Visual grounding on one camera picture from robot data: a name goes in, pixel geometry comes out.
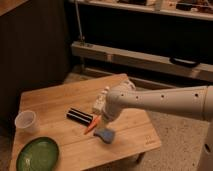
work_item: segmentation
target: paper cup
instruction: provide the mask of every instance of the paper cup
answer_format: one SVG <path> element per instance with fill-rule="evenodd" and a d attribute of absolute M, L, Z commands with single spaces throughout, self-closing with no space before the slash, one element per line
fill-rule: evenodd
<path fill-rule="evenodd" d="M 35 133 L 38 129 L 36 113 L 26 110 L 19 113 L 15 118 L 15 126 L 18 130 L 28 133 Z"/>

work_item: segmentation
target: green bowl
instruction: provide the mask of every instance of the green bowl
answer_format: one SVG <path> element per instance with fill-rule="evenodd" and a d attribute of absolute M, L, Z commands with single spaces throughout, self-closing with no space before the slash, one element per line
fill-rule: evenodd
<path fill-rule="evenodd" d="M 52 171 L 58 161 L 57 143 L 48 137 L 39 137 L 26 144 L 16 161 L 17 171 Z"/>

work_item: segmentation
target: sponge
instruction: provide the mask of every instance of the sponge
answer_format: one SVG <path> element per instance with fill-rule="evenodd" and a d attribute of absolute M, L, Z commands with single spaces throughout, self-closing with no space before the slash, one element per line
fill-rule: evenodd
<path fill-rule="evenodd" d="M 93 135 L 101 138 L 106 144 L 111 144 L 115 137 L 115 131 L 108 128 L 96 129 Z"/>

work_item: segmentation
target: speckled floor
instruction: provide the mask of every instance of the speckled floor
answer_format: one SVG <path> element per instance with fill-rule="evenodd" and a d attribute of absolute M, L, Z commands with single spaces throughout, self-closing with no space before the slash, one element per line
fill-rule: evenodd
<path fill-rule="evenodd" d="M 91 78 L 70 73 L 64 83 Z M 91 170 L 196 170 L 209 123 L 157 112 L 148 112 L 148 114 L 162 141 L 160 148 L 145 153 L 142 162 L 138 165 L 133 162 L 137 156 L 133 156 Z M 0 171 L 8 170 L 11 146 L 11 139 L 0 136 Z"/>

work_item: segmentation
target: table top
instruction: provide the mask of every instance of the table top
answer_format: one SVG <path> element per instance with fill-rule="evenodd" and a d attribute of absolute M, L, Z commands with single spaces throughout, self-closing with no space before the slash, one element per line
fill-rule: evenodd
<path fill-rule="evenodd" d="M 16 130 L 10 170 L 15 170 L 23 146 L 41 136 L 50 137 L 59 145 L 56 170 L 62 171 L 85 170 L 160 147 L 147 113 L 140 109 L 125 109 L 119 119 L 109 124 L 116 131 L 112 144 L 94 137 L 93 131 L 84 135 L 85 126 L 66 118 L 71 107 L 91 114 L 93 103 L 105 86 L 115 86 L 127 78 L 119 74 L 24 92 L 20 111 L 35 111 L 40 131 L 29 135 Z"/>
<path fill-rule="evenodd" d="M 27 1 L 28 0 L 0 0 L 0 16 Z"/>

